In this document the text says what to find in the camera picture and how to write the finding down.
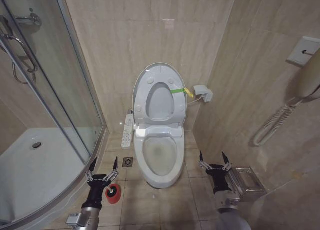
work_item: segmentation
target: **remote control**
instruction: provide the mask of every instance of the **remote control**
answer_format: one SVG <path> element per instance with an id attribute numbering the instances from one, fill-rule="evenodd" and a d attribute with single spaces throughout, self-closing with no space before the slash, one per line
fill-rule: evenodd
<path id="1" fill-rule="evenodd" d="M 121 147 L 123 149 L 130 148 L 133 128 L 134 128 L 134 115 L 127 114 L 125 117 L 125 124 L 124 124 L 124 130 L 123 130 L 122 142 L 121 142 Z"/>

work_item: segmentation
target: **metal soap dish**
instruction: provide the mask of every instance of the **metal soap dish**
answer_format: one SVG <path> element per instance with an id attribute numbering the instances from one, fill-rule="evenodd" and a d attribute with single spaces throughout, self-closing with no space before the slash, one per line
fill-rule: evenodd
<path id="1" fill-rule="evenodd" d="M 254 202 L 267 194 L 251 167 L 233 167 L 228 174 L 230 183 L 241 198 L 241 202 Z"/>

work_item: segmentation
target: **toilet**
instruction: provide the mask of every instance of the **toilet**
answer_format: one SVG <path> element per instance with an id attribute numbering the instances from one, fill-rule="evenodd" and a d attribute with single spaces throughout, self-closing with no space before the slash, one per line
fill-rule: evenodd
<path id="1" fill-rule="evenodd" d="M 154 188 L 172 186 L 185 157 L 184 81 L 169 64 L 154 63 L 138 77 L 133 91 L 134 151 L 144 179 Z"/>

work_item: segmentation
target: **green tape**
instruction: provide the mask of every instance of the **green tape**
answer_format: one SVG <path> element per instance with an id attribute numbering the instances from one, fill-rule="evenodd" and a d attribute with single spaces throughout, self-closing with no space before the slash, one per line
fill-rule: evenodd
<path id="1" fill-rule="evenodd" d="M 184 88 L 180 88 L 180 89 L 174 89 L 170 91 L 172 94 L 177 94 L 177 93 L 184 93 L 185 89 Z"/>

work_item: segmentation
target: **shower drain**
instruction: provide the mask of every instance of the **shower drain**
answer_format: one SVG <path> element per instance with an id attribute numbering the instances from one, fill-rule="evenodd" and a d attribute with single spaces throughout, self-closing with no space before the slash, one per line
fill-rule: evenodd
<path id="1" fill-rule="evenodd" d="M 132 167 L 133 162 L 134 162 L 133 157 L 124 157 L 122 167 L 123 168 L 130 168 L 130 167 Z"/>
<path id="2" fill-rule="evenodd" d="M 39 141 L 32 145 L 32 147 L 33 147 L 34 149 L 37 149 L 37 148 L 39 148 L 40 146 L 41 146 L 41 142 L 39 142 Z"/>

